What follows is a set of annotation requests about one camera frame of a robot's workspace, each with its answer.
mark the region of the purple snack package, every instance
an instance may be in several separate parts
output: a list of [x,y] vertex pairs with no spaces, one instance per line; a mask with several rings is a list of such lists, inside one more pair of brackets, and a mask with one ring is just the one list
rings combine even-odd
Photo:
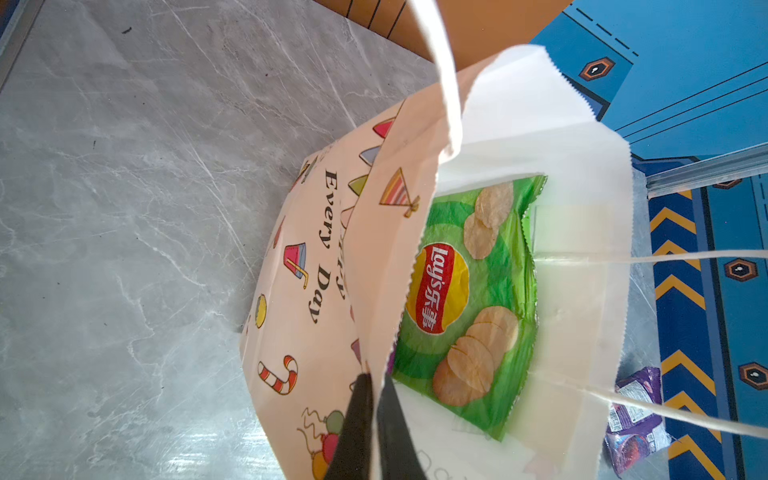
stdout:
[[[661,404],[661,371],[645,367],[616,384],[616,393],[641,402]],[[664,449],[670,436],[664,429],[662,418],[648,409],[635,406],[611,405],[605,443],[611,453],[611,464],[616,475]]]

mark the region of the red balloon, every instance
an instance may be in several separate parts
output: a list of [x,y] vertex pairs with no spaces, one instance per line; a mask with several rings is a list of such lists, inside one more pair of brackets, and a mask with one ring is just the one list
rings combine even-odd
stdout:
[[333,454],[336,453],[336,446],[339,444],[339,436],[335,433],[329,433],[323,439],[323,458],[330,464],[333,460]]

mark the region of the yellow balloon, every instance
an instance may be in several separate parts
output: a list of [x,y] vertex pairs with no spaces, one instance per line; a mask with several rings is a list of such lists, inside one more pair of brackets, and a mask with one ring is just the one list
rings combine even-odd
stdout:
[[256,304],[256,328],[261,328],[266,319],[266,298],[259,295],[259,301]]
[[312,476],[315,477],[315,480],[323,480],[326,472],[328,472],[328,464],[323,458],[323,453],[315,452],[312,455]]

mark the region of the candy cane illustration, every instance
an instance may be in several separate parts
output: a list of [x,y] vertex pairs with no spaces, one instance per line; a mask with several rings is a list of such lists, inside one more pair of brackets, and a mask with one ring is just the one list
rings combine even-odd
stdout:
[[296,379],[299,377],[299,367],[296,364],[296,360],[290,355],[286,355],[285,358],[283,358],[283,365],[288,370],[287,382],[278,379],[277,375],[267,370],[262,362],[259,362],[258,373],[259,378],[261,378],[264,383],[271,386],[275,392],[278,392],[280,395],[288,395],[296,385]]

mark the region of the yellow chevron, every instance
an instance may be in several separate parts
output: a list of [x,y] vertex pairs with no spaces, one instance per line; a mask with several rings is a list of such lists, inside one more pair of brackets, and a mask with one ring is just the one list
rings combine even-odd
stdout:
[[715,395],[714,380],[704,373],[693,360],[689,359],[688,356],[680,350],[677,350],[675,353],[668,356],[667,359],[661,363],[661,375],[665,375],[678,365],[684,366],[699,382],[701,382],[702,385],[707,387],[707,390],[712,392],[712,395]]
[[[672,240],[667,240],[664,242],[664,245],[659,247],[659,250],[656,250],[654,252],[654,255],[667,255],[669,253],[676,253],[677,255],[680,255],[681,253],[688,253],[683,247],[677,245]],[[689,265],[691,265],[696,270],[701,271],[701,262],[699,260],[685,260]]]
[[662,208],[661,212],[656,214],[656,217],[650,221],[650,231],[656,230],[656,228],[661,225],[661,222],[665,220],[672,220],[674,223],[677,223],[685,230],[688,230],[691,233],[696,233],[696,224],[692,220],[688,220],[686,217],[683,217],[677,212],[673,212],[666,207]]
[[[682,409],[683,407],[686,407],[693,413],[698,413],[699,415],[708,416],[704,411],[699,407],[694,400],[688,396],[685,392],[680,392],[671,399],[664,402],[664,405],[672,407],[673,409]],[[712,430],[710,429],[710,433],[714,435],[714,437],[717,439],[718,442],[723,443],[723,435],[718,430]]]
[[694,440],[689,435],[685,435],[670,445],[670,460],[684,454],[685,452],[693,453],[694,457],[696,457],[696,460],[698,460],[701,466],[703,466],[710,473],[714,480],[725,480],[725,475],[723,475],[720,470],[717,469],[715,464],[713,464],[709,457],[707,457],[707,454],[702,452],[701,448],[696,445],[696,442],[694,442]]
[[673,288],[678,289],[680,293],[687,296],[691,302],[700,306],[702,310],[707,309],[707,306],[704,303],[704,297],[696,290],[683,283],[683,280],[680,280],[675,275],[669,275],[664,282],[659,283],[659,286],[656,287],[656,300],[660,299],[666,292]]

